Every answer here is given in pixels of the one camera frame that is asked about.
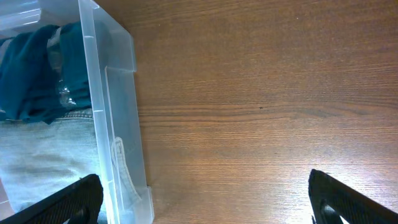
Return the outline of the teal taped cloth bundle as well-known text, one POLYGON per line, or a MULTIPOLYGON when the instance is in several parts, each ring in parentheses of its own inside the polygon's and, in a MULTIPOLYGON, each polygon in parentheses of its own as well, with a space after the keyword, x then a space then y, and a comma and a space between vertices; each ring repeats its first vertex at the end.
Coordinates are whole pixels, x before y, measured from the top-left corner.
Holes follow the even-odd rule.
POLYGON ((91 107, 81 24, 1 39, 1 119, 45 122, 91 107))

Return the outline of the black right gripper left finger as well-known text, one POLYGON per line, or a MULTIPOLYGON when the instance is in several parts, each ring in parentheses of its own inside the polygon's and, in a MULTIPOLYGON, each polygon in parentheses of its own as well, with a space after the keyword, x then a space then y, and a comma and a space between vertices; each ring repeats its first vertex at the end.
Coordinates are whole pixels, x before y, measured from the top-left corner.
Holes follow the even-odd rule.
POLYGON ((100 178, 90 174, 2 220, 1 224, 97 224, 102 204, 100 178))

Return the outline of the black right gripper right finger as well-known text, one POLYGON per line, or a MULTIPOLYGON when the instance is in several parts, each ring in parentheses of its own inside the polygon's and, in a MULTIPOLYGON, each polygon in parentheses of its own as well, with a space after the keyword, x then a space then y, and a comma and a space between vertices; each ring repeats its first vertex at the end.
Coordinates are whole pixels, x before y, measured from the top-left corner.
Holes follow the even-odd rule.
POLYGON ((397 223, 397 213, 348 187, 332 176, 313 169, 308 179, 313 224, 397 223))

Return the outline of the light blue jeans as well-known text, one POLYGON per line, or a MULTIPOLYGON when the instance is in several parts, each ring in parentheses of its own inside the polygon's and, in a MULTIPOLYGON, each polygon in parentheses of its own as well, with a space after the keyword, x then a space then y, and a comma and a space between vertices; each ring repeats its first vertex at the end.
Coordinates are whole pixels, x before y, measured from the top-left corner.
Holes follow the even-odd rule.
POLYGON ((92 110, 50 124, 1 121, 1 180, 15 212, 100 173, 92 110))

